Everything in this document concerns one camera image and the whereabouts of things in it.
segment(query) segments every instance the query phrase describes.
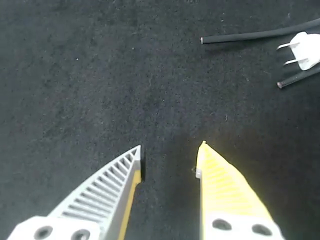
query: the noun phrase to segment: power cord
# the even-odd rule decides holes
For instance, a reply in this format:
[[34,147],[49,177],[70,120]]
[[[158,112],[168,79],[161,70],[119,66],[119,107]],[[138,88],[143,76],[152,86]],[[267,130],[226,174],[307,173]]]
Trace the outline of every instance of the power cord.
[[227,43],[264,38],[273,38],[289,34],[298,33],[320,26],[320,18],[308,21],[295,26],[288,26],[269,31],[248,32],[240,34],[218,35],[218,36],[203,36],[200,38],[201,44]]

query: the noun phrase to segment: cable end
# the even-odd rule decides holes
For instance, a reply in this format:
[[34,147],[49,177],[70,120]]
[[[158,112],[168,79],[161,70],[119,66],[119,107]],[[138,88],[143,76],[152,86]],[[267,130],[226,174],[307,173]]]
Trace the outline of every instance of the cable end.
[[282,83],[280,82],[280,81],[278,81],[277,83],[276,83],[276,85],[278,86],[278,88],[280,88],[280,89],[282,89]]

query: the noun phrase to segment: floor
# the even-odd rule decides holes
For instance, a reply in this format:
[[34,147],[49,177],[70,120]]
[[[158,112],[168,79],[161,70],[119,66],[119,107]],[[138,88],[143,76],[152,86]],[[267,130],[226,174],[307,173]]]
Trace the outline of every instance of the floor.
[[146,148],[127,240],[199,239],[206,140],[288,240],[320,238],[319,76],[287,89],[291,36],[200,37],[320,18],[317,0],[1,0],[0,238],[108,161]]

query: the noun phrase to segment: dark fabric surface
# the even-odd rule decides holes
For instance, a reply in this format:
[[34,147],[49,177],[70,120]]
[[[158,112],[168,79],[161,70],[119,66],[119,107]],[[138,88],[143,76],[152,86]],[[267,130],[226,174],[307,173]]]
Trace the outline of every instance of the dark fabric surface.
[[279,90],[292,36],[201,46],[320,18],[317,0],[1,0],[0,238],[114,157],[146,148],[126,239],[199,239],[202,140],[288,240],[320,238],[320,76]]

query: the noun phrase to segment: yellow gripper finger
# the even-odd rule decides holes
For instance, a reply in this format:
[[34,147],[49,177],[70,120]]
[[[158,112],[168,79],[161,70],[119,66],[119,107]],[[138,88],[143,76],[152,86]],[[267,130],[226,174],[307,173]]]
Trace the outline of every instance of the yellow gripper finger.
[[245,177],[206,142],[196,161],[200,240],[284,240]]

